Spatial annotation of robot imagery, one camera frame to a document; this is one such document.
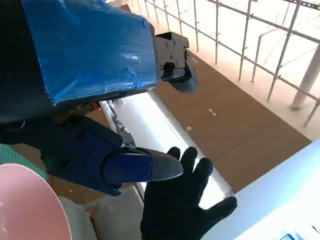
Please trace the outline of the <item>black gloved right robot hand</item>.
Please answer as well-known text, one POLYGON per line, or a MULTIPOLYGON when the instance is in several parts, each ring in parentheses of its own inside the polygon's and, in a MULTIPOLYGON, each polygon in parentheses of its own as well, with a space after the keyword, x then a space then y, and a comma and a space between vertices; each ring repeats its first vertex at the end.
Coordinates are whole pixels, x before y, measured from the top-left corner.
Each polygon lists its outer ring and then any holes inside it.
POLYGON ((200 240, 216 224, 230 216, 237 198, 227 197, 209 209, 199 206, 213 172, 210 159, 195 162, 198 151, 191 146, 181 153, 172 147, 168 154, 183 166, 183 174, 169 180, 148 182, 140 222, 143 240, 200 240))

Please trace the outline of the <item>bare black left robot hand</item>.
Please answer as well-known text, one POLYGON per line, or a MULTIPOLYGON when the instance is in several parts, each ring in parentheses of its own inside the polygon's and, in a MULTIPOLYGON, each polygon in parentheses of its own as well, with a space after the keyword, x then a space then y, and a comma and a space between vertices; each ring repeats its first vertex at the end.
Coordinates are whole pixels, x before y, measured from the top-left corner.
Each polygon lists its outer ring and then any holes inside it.
POLYGON ((119 196, 124 183, 170 180, 175 157, 125 143, 81 113, 167 82, 198 87, 189 41, 103 0, 0 3, 0 142, 38 149, 49 175, 119 196))

